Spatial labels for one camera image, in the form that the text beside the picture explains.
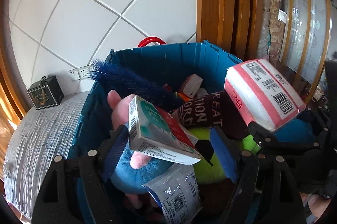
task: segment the pink plush hand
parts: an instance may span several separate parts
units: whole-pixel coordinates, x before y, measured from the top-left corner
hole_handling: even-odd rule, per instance
[[[107,95],[107,102],[113,110],[111,114],[112,126],[117,129],[120,125],[129,121],[129,103],[135,95],[129,95],[123,99],[115,90],[111,90]],[[150,156],[139,152],[134,152],[131,157],[130,166],[134,169],[144,167],[151,160]]]

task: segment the blue feather duster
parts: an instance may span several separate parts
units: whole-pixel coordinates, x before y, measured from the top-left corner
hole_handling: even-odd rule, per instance
[[[135,94],[169,112],[180,107],[181,98],[163,86],[150,82],[133,71],[116,64],[93,60],[90,64],[92,80],[98,81],[105,90],[116,90],[121,98]]]

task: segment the tissue package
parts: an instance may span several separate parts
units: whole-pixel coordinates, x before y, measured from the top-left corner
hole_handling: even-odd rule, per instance
[[[228,68],[225,90],[246,124],[255,121],[271,132],[305,108],[294,88],[264,59]]]
[[[192,165],[201,158],[177,122],[139,96],[129,104],[129,143],[133,151],[175,163]]]

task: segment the white tiled wall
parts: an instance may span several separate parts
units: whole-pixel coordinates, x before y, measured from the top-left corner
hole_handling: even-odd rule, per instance
[[[56,75],[65,95],[90,90],[68,71],[133,48],[147,36],[167,43],[195,41],[197,0],[5,0],[10,62],[28,88]]]

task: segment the metal screw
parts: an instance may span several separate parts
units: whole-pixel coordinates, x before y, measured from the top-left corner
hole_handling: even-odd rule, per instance
[[[59,161],[62,160],[62,158],[63,158],[63,156],[58,155],[58,156],[54,157],[54,161],[55,161],[55,162],[59,162]]]
[[[284,158],[282,156],[276,156],[276,161],[277,162],[283,162]]]
[[[96,150],[90,150],[90,151],[88,152],[88,156],[89,156],[89,157],[94,157],[95,155],[97,155],[97,151],[96,151]]]
[[[243,151],[241,152],[241,154],[242,154],[244,157],[249,157],[249,156],[250,156],[250,151],[248,151],[248,150],[243,150]]]

